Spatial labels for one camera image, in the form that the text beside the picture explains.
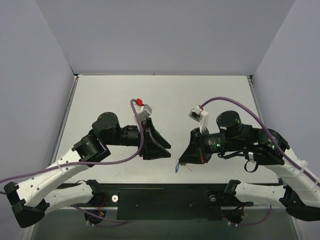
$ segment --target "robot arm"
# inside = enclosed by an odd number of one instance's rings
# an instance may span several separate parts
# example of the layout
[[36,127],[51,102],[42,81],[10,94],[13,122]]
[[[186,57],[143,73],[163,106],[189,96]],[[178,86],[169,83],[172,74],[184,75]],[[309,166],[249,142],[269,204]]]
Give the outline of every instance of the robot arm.
[[100,163],[111,153],[108,145],[135,146],[144,160],[169,158],[166,150],[171,145],[156,131],[149,117],[151,108],[141,102],[137,115],[143,130],[135,125],[120,127],[117,116],[112,112],[101,114],[92,124],[92,130],[63,157],[49,166],[43,173],[20,183],[9,182],[4,191],[20,227],[29,227],[40,221],[45,214],[73,204],[99,206],[105,194],[96,180],[87,180],[80,185],[56,189],[74,175]]
[[[190,143],[179,159],[180,164],[205,164],[215,153],[223,159],[245,157],[248,162],[264,166],[276,173],[286,185],[264,186],[230,180],[224,191],[225,198],[236,198],[242,203],[252,202],[280,207],[293,217],[304,221],[320,220],[319,179],[307,168],[306,161],[297,158],[279,133],[268,129],[293,163],[282,156],[264,130],[242,124],[239,114],[235,111],[220,114],[216,119],[220,131],[212,134],[206,125],[209,114],[203,108],[197,106],[191,110],[189,116],[198,121],[200,126],[190,132]],[[316,179],[316,182],[305,172]]]

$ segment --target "metal frame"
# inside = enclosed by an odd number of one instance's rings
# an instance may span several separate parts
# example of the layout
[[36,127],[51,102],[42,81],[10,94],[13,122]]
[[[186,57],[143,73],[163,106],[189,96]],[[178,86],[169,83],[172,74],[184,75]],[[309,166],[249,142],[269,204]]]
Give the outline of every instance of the metal frame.
[[264,124],[266,124],[264,118],[262,117],[261,110],[260,110],[260,107],[259,107],[259,104],[258,104],[258,100],[257,100],[256,93],[255,93],[254,83],[252,81],[252,76],[250,75],[250,76],[246,76],[246,77],[248,79],[248,83],[249,83],[250,90],[251,90],[251,93],[252,93],[252,96],[253,96],[253,100],[254,100],[254,104],[255,104],[256,110],[258,112],[258,116],[262,120],[262,122]]
[[69,112],[70,112],[71,103],[72,103],[72,101],[74,99],[74,95],[75,95],[75,92],[76,92],[78,79],[79,79],[79,76],[75,75],[74,76],[73,85],[72,85],[72,88],[71,88],[71,91],[70,91],[70,94],[69,94],[68,102],[67,102],[67,105],[66,105],[66,109],[65,109],[65,112],[64,112],[64,115],[63,115],[62,123],[61,123],[61,126],[60,126],[59,134],[58,134],[57,140],[55,142],[54,150],[53,150],[53,153],[52,153],[52,157],[51,157],[51,160],[50,160],[48,166],[50,166],[51,164],[53,164],[56,161],[56,157],[57,157],[57,154],[58,154],[58,149],[60,147],[62,135],[64,133],[64,130],[65,130],[65,127],[66,127],[66,123],[67,123],[67,119],[68,119],[68,115],[69,115]]

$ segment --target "white tabletop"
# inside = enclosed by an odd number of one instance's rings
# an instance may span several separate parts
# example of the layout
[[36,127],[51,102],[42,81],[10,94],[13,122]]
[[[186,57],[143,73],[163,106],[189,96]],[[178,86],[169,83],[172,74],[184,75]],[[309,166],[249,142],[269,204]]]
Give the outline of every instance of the white tabletop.
[[[255,173],[244,170],[242,157],[220,159],[213,155],[205,165],[191,164],[193,170],[180,166],[175,173],[176,161],[187,148],[190,131],[199,126],[188,117],[192,108],[212,97],[232,98],[257,113],[246,76],[153,76],[153,75],[80,75],[70,112],[58,149],[57,159],[88,134],[93,122],[104,112],[114,112],[120,126],[134,125],[130,100],[141,98],[152,108],[152,122],[171,144],[171,158],[142,160],[135,157],[129,162],[94,166],[70,178],[67,183],[95,179],[113,184],[214,184],[237,179],[247,183],[277,183],[277,176],[260,166]],[[225,101],[209,103],[208,129],[218,132],[217,116],[228,110],[239,113],[244,124],[259,125],[239,107]],[[131,156],[136,147],[108,146],[111,155],[104,161],[117,161]]]

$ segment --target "gray wall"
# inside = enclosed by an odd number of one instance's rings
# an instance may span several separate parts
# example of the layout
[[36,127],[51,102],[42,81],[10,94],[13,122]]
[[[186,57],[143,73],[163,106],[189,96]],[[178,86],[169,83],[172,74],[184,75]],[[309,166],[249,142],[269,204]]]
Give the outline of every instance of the gray wall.
[[76,74],[251,75],[294,0],[36,0]]
[[[48,165],[73,78],[35,1],[1,1],[1,179]],[[20,239],[22,230],[3,195],[0,213],[0,239]]]
[[[296,0],[263,61],[254,86],[268,127],[288,140],[320,176],[320,1]],[[304,223],[319,239],[320,222]]]

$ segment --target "cable tie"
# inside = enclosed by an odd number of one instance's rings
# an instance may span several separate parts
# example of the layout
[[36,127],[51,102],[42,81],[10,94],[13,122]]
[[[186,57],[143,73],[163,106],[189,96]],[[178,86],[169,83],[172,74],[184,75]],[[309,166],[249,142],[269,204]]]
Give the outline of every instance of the cable tie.
[[296,174],[296,176],[301,175],[301,174],[304,172],[304,170],[305,170],[305,168],[306,168],[307,165],[308,165],[307,161],[302,160],[302,161],[301,161],[301,169],[300,169],[300,171]]
[[308,191],[311,191],[314,187],[317,186],[319,179],[320,179],[319,177],[315,177],[315,182],[313,183],[313,185],[311,187],[309,187]]
[[62,175],[63,175],[63,176],[66,175],[66,176],[69,177],[69,178],[72,177],[72,176],[68,176],[68,174],[66,174],[66,173],[64,172],[64,170],[63,170],[62,167],[60,166],[59,161],[56,161],[56,165],[57,165],[57,167],[60,169],[60,171],[62,172]]
[[65,172],[63,171],[62,167],[60,166],[59,161],[56,161],[56,165],[58,166],[59,170],[62,172],[62,175],[65,175]]

